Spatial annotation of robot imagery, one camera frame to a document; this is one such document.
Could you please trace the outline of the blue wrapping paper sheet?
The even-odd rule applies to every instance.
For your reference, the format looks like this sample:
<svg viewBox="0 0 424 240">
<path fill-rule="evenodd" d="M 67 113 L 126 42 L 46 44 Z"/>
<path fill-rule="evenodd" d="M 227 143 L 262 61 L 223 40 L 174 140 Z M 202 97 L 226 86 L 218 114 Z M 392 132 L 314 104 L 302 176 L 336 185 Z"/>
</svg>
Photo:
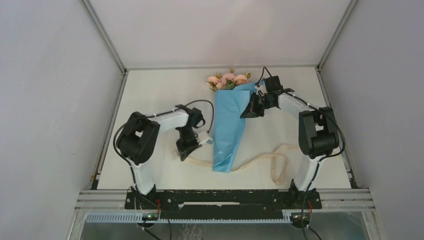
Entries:
<svg viewBox="0 0 424 240">
<path fill-rule="evenodd" d="M 251 95 L 256 92 L 254 83 L 246 83 L 232 90 L 218 90 L 215 93 L 214 172 L 231 172 L 246 126 L 245 119 L 240 116 L 247 108 Z"/>
</svg>

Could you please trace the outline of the pink fake flower bunch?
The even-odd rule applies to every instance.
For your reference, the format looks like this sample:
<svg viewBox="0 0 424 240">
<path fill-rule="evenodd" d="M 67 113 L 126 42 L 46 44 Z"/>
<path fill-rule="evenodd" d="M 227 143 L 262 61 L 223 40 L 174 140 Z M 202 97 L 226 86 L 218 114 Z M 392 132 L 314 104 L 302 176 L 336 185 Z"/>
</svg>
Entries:
<svg viewBox="0 0 424 240">
<path fill-rule="evenodd" d="M 215 75 L 209 76 L 206 80 L 206 85 L 213 92 L 217 92 L 220 90 L 233 90 L 235 87 L 250 83 L 250 80 L 250 72 L 235 74 L 235 69 L 230 67 L 229 72 L 225 74 L 217 72 Z"/>
</svg>

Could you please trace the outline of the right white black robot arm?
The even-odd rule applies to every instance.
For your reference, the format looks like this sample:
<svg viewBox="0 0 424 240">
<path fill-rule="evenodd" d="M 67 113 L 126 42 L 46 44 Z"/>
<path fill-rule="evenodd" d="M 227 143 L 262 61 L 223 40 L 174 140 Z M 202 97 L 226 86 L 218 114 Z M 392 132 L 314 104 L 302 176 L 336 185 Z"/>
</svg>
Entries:
<svg viewBox="0 0 424 240">
<path fill-rule="evenodd" d="M 298 145 L 303 156 L 293 179 L 296 190 L 289 194 L 289 203 L 302 208 L 309 201 L 307 192 L 315 188 L 320 165 L 344 152 L 345 136 L 331 107 L 315 107 L 296 96 L 291 88 L 253 93 L 240 118 L 263 117 L 265 110 L 271 108 L 279 108 L 298 120 Z"/>
</svg>

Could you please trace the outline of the cream lace ribbon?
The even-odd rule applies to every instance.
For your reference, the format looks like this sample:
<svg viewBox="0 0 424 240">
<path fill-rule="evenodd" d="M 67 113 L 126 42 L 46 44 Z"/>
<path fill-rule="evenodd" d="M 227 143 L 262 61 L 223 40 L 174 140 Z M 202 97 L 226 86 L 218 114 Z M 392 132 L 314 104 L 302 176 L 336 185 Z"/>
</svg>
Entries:
<svg viewBox="0 0 424 240">
<path fill-rule="evenodd" d="M 287 189 L 295 178 L 302 154 L 299 147 L 283 144 L 270 153 L 248 159 L 231 172 L 215 172 L 212 163 L 193 155 L 180 161 L 172 151 L 168 166 L 171 173 L 166 180 L 168 189 L 190 190 L 246 190 Z"/>
</svg>

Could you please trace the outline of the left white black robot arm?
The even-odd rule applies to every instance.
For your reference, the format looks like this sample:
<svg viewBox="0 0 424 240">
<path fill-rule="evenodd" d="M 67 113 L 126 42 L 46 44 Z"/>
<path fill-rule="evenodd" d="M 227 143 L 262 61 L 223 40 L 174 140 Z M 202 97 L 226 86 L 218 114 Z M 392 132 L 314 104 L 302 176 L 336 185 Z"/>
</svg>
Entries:
<svg viewBox="0 0 424 240">
<path fill-rule="evenodd" d="M 138 192 L 136 200 L 143 208 L 153 207 L 157 200 L 156 194 L 152 192 L 155 183 L 148 161 L 154 153 L 159 134 L 169 130 L 178 131 L 176 150 L 180 160 L 184 161 L 202 146 L 195 130 L 205 122 L 200 109 L 179 104 L 170 111 L 154 115 L 135 111 L 118 128 L 112 146 L 116 154 L 128 164 L 133 180 L 132 188 Z"/>
</svg>

